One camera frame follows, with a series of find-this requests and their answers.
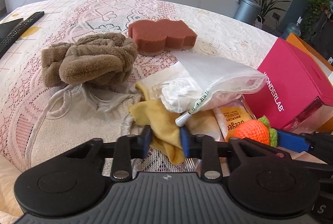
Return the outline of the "white lace tablecloth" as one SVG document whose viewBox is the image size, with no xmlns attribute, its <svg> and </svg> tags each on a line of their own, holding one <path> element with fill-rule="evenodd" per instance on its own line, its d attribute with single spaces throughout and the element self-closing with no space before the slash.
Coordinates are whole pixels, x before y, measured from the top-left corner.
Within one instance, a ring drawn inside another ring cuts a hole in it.
<svg viewBox="0 0 333 224">
<path fill-rule="evenodd" d="M 1 154 L 18 170 L 30 163 L 28 142 L 50 97 L 65 81 L 99 78 L 123 91 L 138 80 L 175 63 L 170 49 L 160 55 L 138 55 L 108 47 L 107 37 L 124 37 L 138 20 L 183 21 L 196 35 L 192 51 L 257 68 L 276 41 L 263 30 L 215 12 L 159 0 L 48 0 L 14 10 L 10 19 L 37 11 L 44 16 L 19 49 L 1 59 Z M 132 68 L 128 75 L 126 68 Z"/>
</svg>

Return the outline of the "grey beige drawstring cloth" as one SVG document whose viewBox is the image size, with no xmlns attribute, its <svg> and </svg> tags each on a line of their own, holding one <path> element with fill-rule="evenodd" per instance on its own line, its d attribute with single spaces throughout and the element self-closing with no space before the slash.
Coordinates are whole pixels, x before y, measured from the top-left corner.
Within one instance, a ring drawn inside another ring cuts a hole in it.
<svg viewBox="0 0 333 224">
<path fill-rule="evenodd" d="M 26 167 L 31 168 L 93 138 L 115 142 L 139 134 L 129 113 L 139 94 L 120 94 L 88 85 L 68 85 L 48 101 L 29 138 Z"/>
</svg>

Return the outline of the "orange crochet carrot toy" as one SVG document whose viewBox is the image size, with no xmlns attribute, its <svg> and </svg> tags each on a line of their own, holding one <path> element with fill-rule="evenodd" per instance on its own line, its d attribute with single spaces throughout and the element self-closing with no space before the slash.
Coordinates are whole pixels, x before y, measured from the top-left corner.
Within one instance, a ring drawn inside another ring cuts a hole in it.
<svg viewBox="0 0 333 224">
<path fill-rule="evenodd" d="M 231 137 L 249 138 L 271 147 L 277 147 L 278 133 L 277 130 L 270 126 L 266 116 L 257 120 L 248 120 L 238 126 Z"/>
</svg>

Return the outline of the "white zip mesh bag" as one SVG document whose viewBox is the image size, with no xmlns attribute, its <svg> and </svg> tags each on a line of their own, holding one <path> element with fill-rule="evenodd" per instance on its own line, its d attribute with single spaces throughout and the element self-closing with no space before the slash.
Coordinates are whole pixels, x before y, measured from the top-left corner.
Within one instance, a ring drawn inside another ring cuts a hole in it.
<svg viewBox="0 0 333 224">
<path fill-rule="evenodd" d="M 177 126 L 183 126 L 199 111 L 211 110 L 259 92 L 266 81 L 260 71 L 223 57 L 172 51 L 177 63 L 142 80 L 148 95 L 178 113 Z"/>
</svg>

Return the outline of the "yellow cloth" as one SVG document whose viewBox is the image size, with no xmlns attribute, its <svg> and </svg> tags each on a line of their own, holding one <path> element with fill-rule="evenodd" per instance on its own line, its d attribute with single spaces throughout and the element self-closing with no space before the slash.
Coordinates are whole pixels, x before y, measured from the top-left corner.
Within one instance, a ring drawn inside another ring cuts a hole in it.
<svg viewBox="0 0 333 224">
<path fill-rule="evenodd" d="M 168 111 L 160 100 L 151 100 L 148 88 L 137 82 L 144 100 L 129 107 L 129 113 L 135 123 L 140 126 L 149 125 L 154 133 L 151 146 L 165 154 L 173 165 L 185 161 L 181 146 L 180 128 L 175 124 L 178 113 Z M 221 131 L 213 111 L 200 111 L 192 115 L 186 126 L 191 134 L 205 134 L 218 140 Z"/>
</svg>

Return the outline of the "brown fluffy towel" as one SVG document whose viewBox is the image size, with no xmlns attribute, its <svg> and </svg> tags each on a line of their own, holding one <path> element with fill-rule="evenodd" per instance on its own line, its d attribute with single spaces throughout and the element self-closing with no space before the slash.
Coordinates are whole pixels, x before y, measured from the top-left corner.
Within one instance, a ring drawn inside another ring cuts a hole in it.
<svg viewBox="0 0 333 224">
<path fill-rule="evenodd" d="M 41 51 L 42 81 L 48 88 L 86 82 L 120 85 L 129 78 L 137 54 L 133 39 L 121 33 L 87 35 L 75 43 L 59 42 Z"/>
</svg>

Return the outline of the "black flat device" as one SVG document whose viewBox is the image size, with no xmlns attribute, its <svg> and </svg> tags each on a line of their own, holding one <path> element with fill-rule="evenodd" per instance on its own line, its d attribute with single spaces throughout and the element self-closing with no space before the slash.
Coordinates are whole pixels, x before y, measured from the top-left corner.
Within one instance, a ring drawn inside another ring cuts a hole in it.
<svg viewBox="0 0 333 224">
<path fill-rule="evenodd" d="M 23 18 L 19 18 L 0 24 L 0 41 L 2 41 L 23 20 L 24 20 Z"/>
</svg>

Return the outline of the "pink Wonderlab box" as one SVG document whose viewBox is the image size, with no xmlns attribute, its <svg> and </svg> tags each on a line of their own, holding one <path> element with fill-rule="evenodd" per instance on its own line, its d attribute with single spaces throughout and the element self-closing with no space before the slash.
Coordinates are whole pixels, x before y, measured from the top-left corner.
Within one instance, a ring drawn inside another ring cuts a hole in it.
<svg viewBox="0 0 333 224">
<path fill-rule="evenodd" d="M 271 127 L 296 134 L 312 133 L 332 118 L 332 84 L 315 60 L 278 38 L 258 70 L 266 79 L 245 100 Z"/>
</svg>

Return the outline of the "potted long-leaf plant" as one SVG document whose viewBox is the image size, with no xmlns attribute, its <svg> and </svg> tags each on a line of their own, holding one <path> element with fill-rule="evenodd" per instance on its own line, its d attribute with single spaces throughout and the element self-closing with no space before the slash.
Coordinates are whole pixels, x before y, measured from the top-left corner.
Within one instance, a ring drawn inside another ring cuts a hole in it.
<svg viewBox="0 0 333 224">
<path fill-rule="evenodd" d="M 258 0 L 258 1 L 255 0 L 255 2 L 259 4 L 260 10 L 259 10 L 257 18 L 254 22 L 254 26 L 259 29 L 262 29 L 263 23 L 265 22 L 265 17 L 267 16 L 267 14 L 269 12 L 274 11 L 274 10 L 286 11 L 285 9 L 282 9 L 281 7 L 277 7 L 277 4 L 288 3 L 291 1 L 290 0 Z"/>
</svg>

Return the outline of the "red-brown sponge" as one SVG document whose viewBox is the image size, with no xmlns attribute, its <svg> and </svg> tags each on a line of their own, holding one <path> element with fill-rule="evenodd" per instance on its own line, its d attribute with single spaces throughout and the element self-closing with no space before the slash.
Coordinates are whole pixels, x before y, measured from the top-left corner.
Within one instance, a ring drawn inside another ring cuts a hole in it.
<svg viewBox="0 0 333 224">
<path fill-rule="evenodd" d="M 197 34 L 181 20 L 138 20 L 128 27 L 128 36 L 142 55 L 158 55 L 165 50 L 194 47 Z"/>
</svg>

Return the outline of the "black remote control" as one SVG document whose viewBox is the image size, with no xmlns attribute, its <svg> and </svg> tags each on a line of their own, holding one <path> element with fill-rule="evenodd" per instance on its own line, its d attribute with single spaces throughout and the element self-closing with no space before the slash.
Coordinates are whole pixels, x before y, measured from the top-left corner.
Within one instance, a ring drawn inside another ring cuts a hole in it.
<svg viewBox="0 0 333 224">
<path fill-rule="evenodd" d="M 44 16 L 44 11 L 33 13 L 28 18 L 24 19 L 17 27 L 15 27 L 2 41 L 1 41 L 1 57 L 5 55 L 8 49 L 18 40 L 24 32 L 33 26 L 38 20 Z"/>
</svg>

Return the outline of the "dark cabinet with plants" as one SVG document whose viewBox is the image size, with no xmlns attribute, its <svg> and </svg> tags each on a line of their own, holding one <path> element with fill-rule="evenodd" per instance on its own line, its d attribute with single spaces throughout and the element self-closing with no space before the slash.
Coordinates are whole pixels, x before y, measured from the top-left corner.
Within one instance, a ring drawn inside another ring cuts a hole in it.
<svg viewBox="0 0 333 224">
<path fill-rule="evenodd" d="M 332 8 L 330 0 L 307 0 L 302 38 L 332 65 Z"/>
</svg>

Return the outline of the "orange cardboard box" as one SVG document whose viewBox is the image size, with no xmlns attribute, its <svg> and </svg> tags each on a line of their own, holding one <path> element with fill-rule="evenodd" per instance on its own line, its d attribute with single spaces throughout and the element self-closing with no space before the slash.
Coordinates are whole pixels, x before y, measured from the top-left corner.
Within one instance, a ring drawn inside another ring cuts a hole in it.
<svg viewBox="0 0 333 224">
<path fill-rule="evenodd" d="M 326 61 L 326 59 L 320 55 L 320 53 L 318 53 L 309 44 L 293 33 L 289 34 L 286 41 L 310 55 L 316 61 L 317 65 L 319 65 L 321 70 L 332 84 L 332 65 L 330 65 L 328 61 Z M 332 134 L 332 116 L 322 126 L 320 126 L 317 131 Z"/>
</svg>

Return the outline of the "yellow snack packet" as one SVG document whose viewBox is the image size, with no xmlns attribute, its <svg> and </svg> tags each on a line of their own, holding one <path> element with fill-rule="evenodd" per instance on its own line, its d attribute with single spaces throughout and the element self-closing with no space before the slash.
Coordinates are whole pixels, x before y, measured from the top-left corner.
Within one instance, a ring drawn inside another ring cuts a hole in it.
<svg viewBox="0 0 333 224">
<path fill-rule="evenodd" d="M 243 97 L 235 99 L 224 106 L 216 107 L 213 112 L 220 127 L 223 141 L 227 141 L 227 137 L 233 134 L 240 124 L 256 119 Z"/>
</svg>

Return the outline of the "blue-grey trash bin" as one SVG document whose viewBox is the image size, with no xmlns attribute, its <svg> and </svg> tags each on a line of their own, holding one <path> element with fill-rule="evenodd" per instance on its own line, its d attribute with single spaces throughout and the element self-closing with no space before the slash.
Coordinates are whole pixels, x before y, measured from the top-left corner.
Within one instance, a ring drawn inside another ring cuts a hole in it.
<svg viewBox="0 0 333 224">
<path fill-rule="evenodd" d="M 261 6 L 254 0 L 239 0 L 234 19 L 253 25 L 261 11 Z"/>
</svg>

